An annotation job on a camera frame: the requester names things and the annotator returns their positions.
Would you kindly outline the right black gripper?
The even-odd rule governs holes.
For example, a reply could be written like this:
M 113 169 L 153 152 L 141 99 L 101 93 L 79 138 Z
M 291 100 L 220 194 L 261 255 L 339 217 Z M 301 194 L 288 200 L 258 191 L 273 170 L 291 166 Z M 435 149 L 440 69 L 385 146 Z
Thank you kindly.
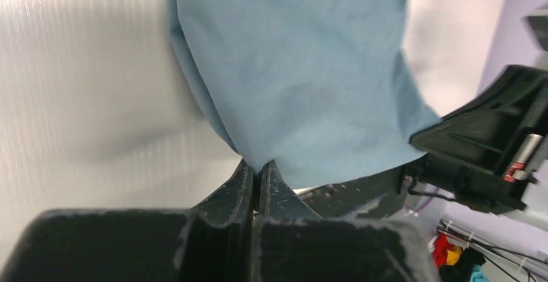
M 508 65 L 478 97 L 412 135 L 410 144 L 424 152 L 404 168 L 410 194 L 422 182 L 475 211 L 525 210 L 525 191 L 547 158 L 547 71 Z

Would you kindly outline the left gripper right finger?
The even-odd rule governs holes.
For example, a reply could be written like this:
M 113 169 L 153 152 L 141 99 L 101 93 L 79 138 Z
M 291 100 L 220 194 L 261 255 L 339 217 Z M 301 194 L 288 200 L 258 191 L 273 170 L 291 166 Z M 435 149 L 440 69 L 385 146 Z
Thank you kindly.
M 324 219 L 264 166 L 251 241 L 253 281 L 439 281 L 421 232 L 393 219 Z

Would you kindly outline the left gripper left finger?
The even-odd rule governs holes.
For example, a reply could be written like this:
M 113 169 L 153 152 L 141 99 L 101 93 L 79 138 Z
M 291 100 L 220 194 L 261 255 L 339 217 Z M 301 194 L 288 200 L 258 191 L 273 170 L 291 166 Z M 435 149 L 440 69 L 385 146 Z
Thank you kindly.
M 245 281 L 253 171 L 189 209 L 49 210 L 24 230 L 2 281 Z

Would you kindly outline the teal grey t-shirt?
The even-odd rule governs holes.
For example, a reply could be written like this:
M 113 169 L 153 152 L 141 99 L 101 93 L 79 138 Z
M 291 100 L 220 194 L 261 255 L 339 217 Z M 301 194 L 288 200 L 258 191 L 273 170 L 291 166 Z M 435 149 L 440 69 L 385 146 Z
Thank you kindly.
M 182 72 L 215 132 L 292 188 L 421 158 L 439 122 L 406 65 L 408 0 L 168 0 Z

